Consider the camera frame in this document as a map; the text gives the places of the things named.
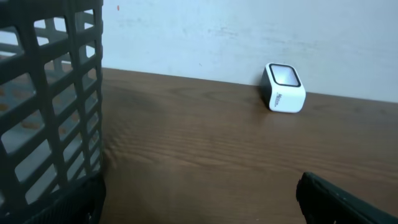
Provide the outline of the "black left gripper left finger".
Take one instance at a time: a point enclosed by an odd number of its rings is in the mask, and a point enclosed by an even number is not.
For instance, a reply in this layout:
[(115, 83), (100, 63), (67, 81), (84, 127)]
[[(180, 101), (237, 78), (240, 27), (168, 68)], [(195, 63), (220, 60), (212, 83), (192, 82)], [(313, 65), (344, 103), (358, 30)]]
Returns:
[(97, 172), (29, 205), (18, 215), (19, 222), (98, 224), (105, 197), (103, 175)]

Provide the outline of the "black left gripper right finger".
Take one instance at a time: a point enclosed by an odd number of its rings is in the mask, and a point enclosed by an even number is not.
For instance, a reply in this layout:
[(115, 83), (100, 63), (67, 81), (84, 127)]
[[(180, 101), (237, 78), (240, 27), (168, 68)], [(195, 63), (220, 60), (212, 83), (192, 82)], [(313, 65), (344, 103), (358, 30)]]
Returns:
[(307, 223), (397, 224), (397, 217), (312, 172), (304, 172), (300, 178), (296, 199)]

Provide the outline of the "white barcode scanner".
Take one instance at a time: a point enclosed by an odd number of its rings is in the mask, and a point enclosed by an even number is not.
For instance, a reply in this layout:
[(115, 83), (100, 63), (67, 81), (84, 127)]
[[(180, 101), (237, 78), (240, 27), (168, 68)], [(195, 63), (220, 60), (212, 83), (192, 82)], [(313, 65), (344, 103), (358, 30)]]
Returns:
[(306, 91), (296, 69), (287, 64), (268, 63), (259, 84), (266, 106), (275, 112), (298, 113)]

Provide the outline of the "grey plastic mesh basket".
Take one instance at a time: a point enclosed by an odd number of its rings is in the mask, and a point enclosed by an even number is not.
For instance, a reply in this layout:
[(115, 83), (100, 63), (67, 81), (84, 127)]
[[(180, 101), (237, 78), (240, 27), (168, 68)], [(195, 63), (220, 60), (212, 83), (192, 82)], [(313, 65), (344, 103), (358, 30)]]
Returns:
[(101, 173), (102, 7), (1, 2), (2, 223)]

